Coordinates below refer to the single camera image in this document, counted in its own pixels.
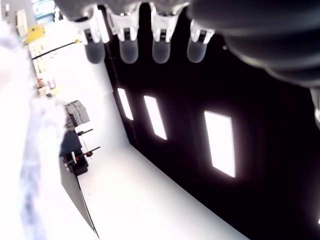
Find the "black panel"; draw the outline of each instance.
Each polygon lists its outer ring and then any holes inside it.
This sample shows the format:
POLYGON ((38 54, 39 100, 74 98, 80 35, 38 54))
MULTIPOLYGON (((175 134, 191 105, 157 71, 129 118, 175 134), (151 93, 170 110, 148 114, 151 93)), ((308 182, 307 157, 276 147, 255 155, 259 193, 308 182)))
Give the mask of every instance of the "black panel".
POLYGON ((114 91, 130 143, 250 239, 318 239, 320 132, 309 90, 241 62, 223 50, 220 35, 201 63, 191 63, 189 37, 183 12, 170 59, 156 64, 150 10, 143 4, 138 60, 123 63, 118 39, 111 38, 106 65, 113 88, 125 89, 129 100, 134 121, 114 91), (168 140, 154 135, 144 95, 157 99, 168 140), (211 165, 205 110, 232 118, 236 178, 211 165))

